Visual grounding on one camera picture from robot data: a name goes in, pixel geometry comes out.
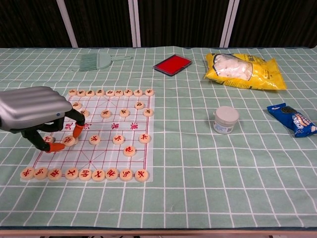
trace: jar lid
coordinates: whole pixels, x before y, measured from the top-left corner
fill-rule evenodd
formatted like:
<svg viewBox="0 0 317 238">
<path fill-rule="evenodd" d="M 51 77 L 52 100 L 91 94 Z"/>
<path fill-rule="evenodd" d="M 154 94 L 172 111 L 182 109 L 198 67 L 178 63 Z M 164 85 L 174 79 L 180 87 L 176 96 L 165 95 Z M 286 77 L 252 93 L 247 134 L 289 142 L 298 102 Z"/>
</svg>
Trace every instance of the jar lid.
<svg viewBox="0 0 317 238">
<path fill-rule="evenodd" d="M 216 120 L 225 125 L 235 124 L 239 119 L 239 113 L 232 107 L 222 106 L 215 112 Z"/>
</svg>

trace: green brush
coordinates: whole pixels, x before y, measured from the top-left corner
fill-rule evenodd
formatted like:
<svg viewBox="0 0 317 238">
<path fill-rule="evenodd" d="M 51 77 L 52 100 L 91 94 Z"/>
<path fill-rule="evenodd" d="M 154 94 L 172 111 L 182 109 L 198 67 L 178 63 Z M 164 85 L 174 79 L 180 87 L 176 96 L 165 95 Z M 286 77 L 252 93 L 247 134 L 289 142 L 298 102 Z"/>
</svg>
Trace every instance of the green brush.
<svg viewBox="0 0 317 238">
<path fill-rule="evenodd" d="M 82 55 L 79 65 L 79 71 L 90 71 L 107 68 L 112 61 L 129 60 L 131 56 L 111 57 L 107 53 L 94 53 Z"/>
</svg>

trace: red ink pad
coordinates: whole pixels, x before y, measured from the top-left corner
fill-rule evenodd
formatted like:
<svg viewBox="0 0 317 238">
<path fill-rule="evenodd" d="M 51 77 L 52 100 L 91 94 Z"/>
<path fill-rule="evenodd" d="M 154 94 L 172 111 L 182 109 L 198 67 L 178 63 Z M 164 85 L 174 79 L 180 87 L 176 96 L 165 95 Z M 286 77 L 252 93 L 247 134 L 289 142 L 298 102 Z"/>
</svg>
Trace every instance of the red ink pad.
<svg viewBox="0 0 317 238">
<path fill-rule="evenodd" d="M 162 62 L 153 66 L 153 68 L 168 76 L 173 76 L 192 63 L 190 59 L 173 55 Z"/>
</svg>

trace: orange gripper fingertip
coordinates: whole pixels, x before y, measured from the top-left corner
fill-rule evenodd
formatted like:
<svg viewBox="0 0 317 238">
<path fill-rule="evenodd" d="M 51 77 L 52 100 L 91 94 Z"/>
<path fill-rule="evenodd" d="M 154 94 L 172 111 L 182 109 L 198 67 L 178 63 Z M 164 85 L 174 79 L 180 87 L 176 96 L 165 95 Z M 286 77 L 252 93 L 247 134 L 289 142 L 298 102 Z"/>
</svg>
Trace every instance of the orange gripper fingertip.
<svg viewBox="0 0 317 238">
<path fill-rule="evenodd" d="M 49 143 L 49 144 L 50 144 L 50 150 L 47 151 L 47 153 L 61 151 L 65 148 L 65 145 L 62 143 Z"/>
<path fill-rule="evenodd" d="M 81 131 L 83 130 L 83 128 L 84 128 L 84 126 L 83 125 L 75 125 L 75 128 L 74 128 L 74 131 L 73 131 L 73 136 L 75 137 L 75 138 L 77 138 L 79 135 L 80 135 L 80 133 L 81 133 Z"/>
</svg>

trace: small white jar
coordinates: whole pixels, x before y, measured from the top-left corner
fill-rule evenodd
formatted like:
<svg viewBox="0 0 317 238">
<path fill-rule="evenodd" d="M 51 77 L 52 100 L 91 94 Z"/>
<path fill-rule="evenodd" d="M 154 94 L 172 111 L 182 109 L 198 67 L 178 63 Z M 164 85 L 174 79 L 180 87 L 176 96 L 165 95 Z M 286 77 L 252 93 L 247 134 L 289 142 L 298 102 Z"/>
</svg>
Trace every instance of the small white jar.
<svg viewBox="0 0 317 238">
<path fill-rule="evenodd" d="M 230 134 L 239 119 L 239 113 L 232 107 L 219 107 L 214 113 L 213 128 L 220 134 Z"/>
</svg>

